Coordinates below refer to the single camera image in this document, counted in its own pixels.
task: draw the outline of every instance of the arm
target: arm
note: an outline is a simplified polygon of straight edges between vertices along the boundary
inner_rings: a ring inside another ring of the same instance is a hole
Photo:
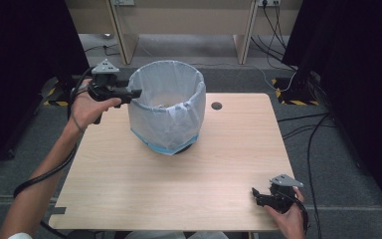
[[[302,193],[296,188],[293,189],[300,202],[303,202]],[[265,206],[265,210],[275,219],[276,224],[287,239],[303,239],[303,219],[299,207],[294,203],[288,212],[280,214],[272,207]]]
[[[120,99],[95,102],[88,93],[78,95],[72,106],[71,117],[61,136],[30,178],[40,176],[62,164],[71,153],[82,131],[86,130],[87,126],[93,123],[102,112],[120,103]],[[34,236],[61,176],[60,171],[18,194],[3,222],[0,238],[7,239],[19,232]]]

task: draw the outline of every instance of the plastic bag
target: plastic bag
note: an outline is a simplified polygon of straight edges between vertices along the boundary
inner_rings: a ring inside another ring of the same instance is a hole
[[[197,140],[206,107],[206,85],[197,69],[154,62],[132,74],[128,89],[142,89],[128,105],[129,122],[151,149],[172,155]]]

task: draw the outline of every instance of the human hand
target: human hand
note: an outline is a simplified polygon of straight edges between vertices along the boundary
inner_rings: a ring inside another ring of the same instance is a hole
[[[293,189],[296,197],[300,202],[304,201],[302,193],[297,188]],[[279,229],[282,231],[287,239],[303,239],[305,237],[303,232],[303,218],[299,207],[294,203],[290,209],[280,214],[275,211],[271,206],[264,206],[265,210],[271,215]]]
[[[90,80],[84,80],[83,85],[88,85]],[[92,99],[87,91],[77,94],[71,108],[69,123],[73,122],[77,128],[84,132],[89,124],[109,108],[121,104],[121,99],[112,98],[104,102],[97,102]]]

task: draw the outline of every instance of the sleeve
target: sleeve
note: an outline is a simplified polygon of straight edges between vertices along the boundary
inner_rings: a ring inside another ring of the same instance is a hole
[[[33,238],[27,233],[17,233],[15,235],[12,235],[8,239],[33,239]]]

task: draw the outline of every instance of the handheld controller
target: handheld controller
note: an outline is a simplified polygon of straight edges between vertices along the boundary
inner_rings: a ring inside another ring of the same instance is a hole
[[[89,95],[97,102],[106,101],[110,98],[120,98],[123,104],[130,104],[132,99],[139,98],[142,90],[129,91],[129,80],[120,80],[120,70],[107,59],[92,69],[92,80],[89,82]],[[101,116],[95,121],[99,124]]]
[[[308,229],[308,214],[302,203],[296,198],[293,187],[303,187],[303,183],[287,176],[286,174],[279,175],[270,179],[272,186],[270,188],[271,195],[261,194],[253,187],[253,196],[256,198],[257,205],[271,206],[277,212],[284,214],[289,211],[290,207],[295,203],[303,218],[303,231],[306,234]]]

